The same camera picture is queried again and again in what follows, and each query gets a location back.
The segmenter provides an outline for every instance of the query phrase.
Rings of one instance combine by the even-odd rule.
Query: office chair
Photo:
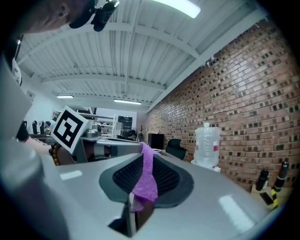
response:
[[[181,139],[173,138],[168,142],[168,145],[165,149],[167,153],[172,154],[173,156],[183,160],[187,152],[185,148],[180,146]]]

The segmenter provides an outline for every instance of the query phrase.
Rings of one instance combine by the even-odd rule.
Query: gray plastic surface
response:
[[[0,55],[0,139],[17,136],[22,121],[32,103],[13,78],[6,58]]]
[[[124,204],[111,201],[98,180],[105,169],[137,154],[55,167],[49,156],[40,158],[22,143],[9,142],[0,146],[1,180],[20,211],[26,213],[28,222],[42,234],[51,239],[128,240],[107,227],[122,216]],[[230,195],[255,224],[269,213],[248,192],[223,175],[173,157],[162,158],[191,174],[194,189],[178,206],[155,209],[132,239],[243,239],[243,234],[218,203],[225,195]],[[65,180],[60,177],[60,174],[73,172],[80,174]],[[254,226],[251,230],[251,236],[255,236],[262,229]]]

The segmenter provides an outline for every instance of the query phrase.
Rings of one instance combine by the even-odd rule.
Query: brick wall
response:
[[[222,130],[219,167],[245,189],[270,172],[272,186],[282,161],[290,162],[285,186],[300,164],[300,95],[295,58],[280,30],[260,21],[197,69],[147,115],[145,132],[182,140],[193,159],[195,129],[204,122]]]
[[[136,113],[136,132],[139,133],[141,131],[141,126],[145,128],[145,121],[147,119],[147,114],[145,112],[137,112]]]

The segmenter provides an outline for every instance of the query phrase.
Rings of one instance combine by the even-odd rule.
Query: white wall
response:
[[[48,89],[45,89],[41,83],[34,81],[32,78],[26,78],[23,74],[22,80],[21,89],[23,92],[26,94],[29,90],[35,94],[32,106],[24,118],[27,121],[27,131],[29,134],[33,134],[33,121],[49,121],[52,118],[53,111],[61,110],[64,104],[60,99],[50,94]]]
[[[96,114],[104,117],[113,116],[115,114],[117,120],[119,116],[132,117],[132,129],[136,128],[136,112],[108,109],[108,108],[97,108]]]

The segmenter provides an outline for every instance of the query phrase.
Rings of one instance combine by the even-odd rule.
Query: beaded bracelet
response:
[[[61,147],[61,145],[58,142],[56,142],[56,143],[51,144],[51,148],[49,149],[49,153],[52,156],[53,161],[56,166],[60,165],[60,162],[58,161],[58,157],[57,157],[57,152],[60,147]]]

